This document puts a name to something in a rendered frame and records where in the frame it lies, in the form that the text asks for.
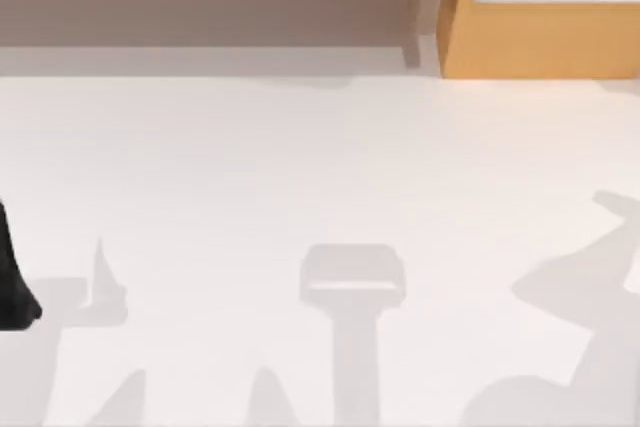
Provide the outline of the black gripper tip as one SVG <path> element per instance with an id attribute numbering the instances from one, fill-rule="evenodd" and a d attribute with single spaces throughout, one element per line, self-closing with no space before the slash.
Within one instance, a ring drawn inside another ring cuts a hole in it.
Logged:
<path id="1" fill-rule="evenodd" d="M 16 261 L 6 210 L 0 201 L 0 331 L 26 330 L 42 314 Z"/>

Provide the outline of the open wooden shelf unit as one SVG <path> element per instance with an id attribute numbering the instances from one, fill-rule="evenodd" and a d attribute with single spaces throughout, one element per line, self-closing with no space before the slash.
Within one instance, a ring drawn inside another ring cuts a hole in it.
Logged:
<path id="1" fill-rule="evenodd" d="M 440 73 L 439 0 L 0 0 L 0 76 Z"/>

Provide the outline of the wooden cupboard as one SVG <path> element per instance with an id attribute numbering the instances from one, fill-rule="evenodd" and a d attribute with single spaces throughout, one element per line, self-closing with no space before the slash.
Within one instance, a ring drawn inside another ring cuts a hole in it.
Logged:
<path id="1" fill-rule="evenodd" d="M 640 5 L 441 0 L 436 38 L 447 79 L 640 76 Z"/>

